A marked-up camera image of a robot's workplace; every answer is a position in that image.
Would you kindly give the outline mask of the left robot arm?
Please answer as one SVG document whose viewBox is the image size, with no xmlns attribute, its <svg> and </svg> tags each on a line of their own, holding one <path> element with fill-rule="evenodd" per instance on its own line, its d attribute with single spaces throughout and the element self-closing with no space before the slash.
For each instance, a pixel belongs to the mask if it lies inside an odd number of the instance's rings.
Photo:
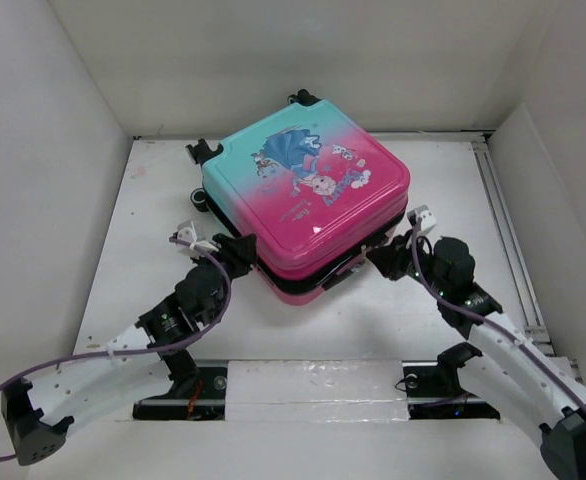
<svg viewBox="0 0 586 480">
<path fill-rule="evenodd" d="M 257 238 L 170 240 L 194 256 L 171 294 L 100 349 L 32 367 L 2 387 L 1 412 L 19 465 L 43 461 L 126 404 L 193 390 L 199 370 L 188 349 L 222 320 L 232 281 L 256 263 Z"/>
</svg>

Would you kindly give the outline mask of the pink and teal suitcase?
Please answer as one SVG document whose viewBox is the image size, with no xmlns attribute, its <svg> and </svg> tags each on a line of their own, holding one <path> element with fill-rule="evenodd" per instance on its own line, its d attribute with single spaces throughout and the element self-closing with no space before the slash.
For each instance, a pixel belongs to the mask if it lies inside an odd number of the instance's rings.
<svg viewBox="0 0 586 480">
<path fill-rule="evenodd" d="M 192 203 L 232 235 L 256 235 L 258 271 L 289 305 L 343 281 L 338 270 L 385 243 L 408 204 L 408 167 L 306 89 L 216 148 L 200 139 L 186 150 L 202 174 Z"/>
</svg>

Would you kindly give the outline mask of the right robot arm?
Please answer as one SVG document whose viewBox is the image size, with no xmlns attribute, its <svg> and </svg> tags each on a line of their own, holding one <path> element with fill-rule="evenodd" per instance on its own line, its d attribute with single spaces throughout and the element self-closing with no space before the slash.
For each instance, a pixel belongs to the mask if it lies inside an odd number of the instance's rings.
<svg viewBox="0 0 586 480">
<path fill-rule="evenodd" d="M 434 382 L 452 397 L 474 395 L 522 430 L 558 479 L 586 479 L 586 387 L 539 351 L 474 279 L 463 241 L 435 244 L 416 231 L 367 254 L 392 281 L 425 287 L 462 342 L 440 353 Z"/>
</svg>

